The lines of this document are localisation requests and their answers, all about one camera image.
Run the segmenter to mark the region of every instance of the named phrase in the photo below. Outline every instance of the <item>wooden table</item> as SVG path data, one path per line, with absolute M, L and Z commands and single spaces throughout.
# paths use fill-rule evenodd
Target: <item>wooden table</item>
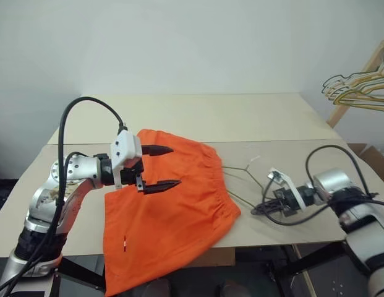
M 109 103 L 137 133 L 145 127 L 162 129 L 190 139 L 208 142 L 222 158 L 223 165 L 245 167 L 263 185 L 275 167 L 292 177 L 296 185 L 307 181 L 304 161 L 308 153 L 324 144 L 346 143 L 298 94 L 270 95 L 189 95 L 189 96 L 96 96 Z M 108 143 L 117 131 L 116 120 L 94 103 L 79 103 L 67 120 L 65 151 L 78 150 L 88 155 L 109 153 Z M 56 133 L 19 179 L 0 212 L 0 257 L 15 247 L 23 220 L 35 190 L 46 181 L 57 154 Z M 362 172 L 377 199 L 384 200 L 383 181 L 359 160 Z M 318 152 L 311 160 L 312 173 L 338 167 L 360 184 L 351 162 L 340 151 Z M 243 172 L 224 170 L 229 190 L 253 204 L 260 202 L 260 188 Z M 104 199 L 114 187 L 94 190 L 85 197 L 74 227 L 69 233 L 64 255 L 102 253 Z M 251 216 L 248 205 L 234 198 L 242 215 L 231 231 L 215 247 L 263 246 L 272 244 L 317 243 L 344 237 L 337 218 L 326 210 L 298 226 L 279 226 L 265 217 Z M 314 211 L 291 217 L 297 220 Z

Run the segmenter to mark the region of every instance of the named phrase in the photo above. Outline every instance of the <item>orange cloth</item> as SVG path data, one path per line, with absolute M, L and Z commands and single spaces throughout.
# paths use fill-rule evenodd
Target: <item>orange cloth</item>
M 138 136 L 142 144 L 174 150 L 144 156 L 144 180 L 182 183 L 157 194 L 144 195 L 127 186 L 105 195 L 107 296 L 187 265 L 221 239 L 240 215 L 226 192 L 221 159 L 213 148 L 162 131 L 142 130 Z

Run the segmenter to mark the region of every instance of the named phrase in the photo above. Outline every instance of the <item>orange shorts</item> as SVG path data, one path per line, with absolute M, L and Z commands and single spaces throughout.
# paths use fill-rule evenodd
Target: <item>orange shorts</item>
M 215 150 L 169 133 L 139 132 L 142 144 L 174 152 L 143 157 L 143 179 L 182 183 L 144 195 L 135 186 L 105 195 L 104 257 L 107 296 L 179 269 L 203 254 L 232 227 L 240 210 L 223 181 Z

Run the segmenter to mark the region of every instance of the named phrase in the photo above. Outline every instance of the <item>white wall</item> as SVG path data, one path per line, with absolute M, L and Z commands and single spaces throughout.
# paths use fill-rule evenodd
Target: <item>white wall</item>
M 382 39 L 384 0 L 0 0 L 0 177 L 21 175 L 80 93 L 301 92 L 326 118 L 320 84 Z M 337 129 L 384 148 L 383 113 Z

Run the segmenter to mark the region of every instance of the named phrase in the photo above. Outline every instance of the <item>cardboard box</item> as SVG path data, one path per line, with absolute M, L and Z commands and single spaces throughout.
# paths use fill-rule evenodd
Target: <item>cardboard box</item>
M 367 144 L 348 144 L 349 148 L 365 161 L 384 182 L 384 156 Z

